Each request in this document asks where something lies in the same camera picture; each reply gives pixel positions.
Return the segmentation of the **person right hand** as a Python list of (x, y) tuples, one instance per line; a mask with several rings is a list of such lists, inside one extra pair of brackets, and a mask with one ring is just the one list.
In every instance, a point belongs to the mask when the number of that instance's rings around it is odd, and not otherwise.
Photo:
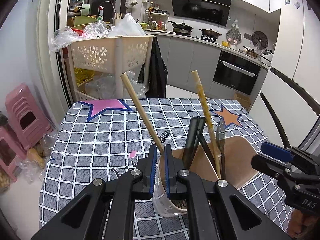
[(320, 239), (319, 217), (294, 209), (287, 228), (287, 234), (292, 239)]

